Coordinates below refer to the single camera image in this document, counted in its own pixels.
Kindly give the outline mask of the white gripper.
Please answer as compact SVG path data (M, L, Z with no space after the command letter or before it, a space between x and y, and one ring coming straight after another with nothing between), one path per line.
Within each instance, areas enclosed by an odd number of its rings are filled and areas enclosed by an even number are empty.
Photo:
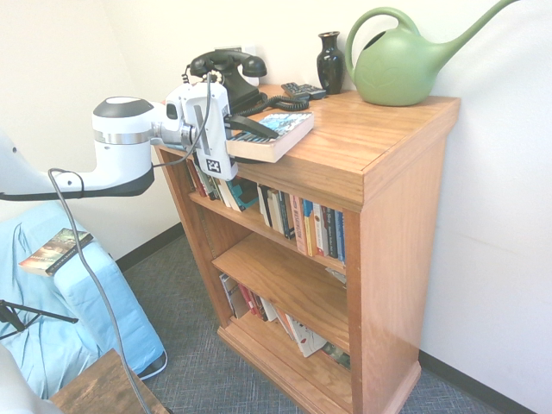
M226 148L226 140L229 136L226 128L245 131L267 139L276 139L279 134L248 117L229 115L228 95L222 85L211 83L209 96L207 89L207 83L198 83L185 94L183 97L184 119L187 124L196 129L196 132L192 134L192 139L201 129L204 119L207 119L204 132L199 136L195 146L200 168L210 176L230 181L238 171L235 162L259 164L260 161L234 156L230 158Z

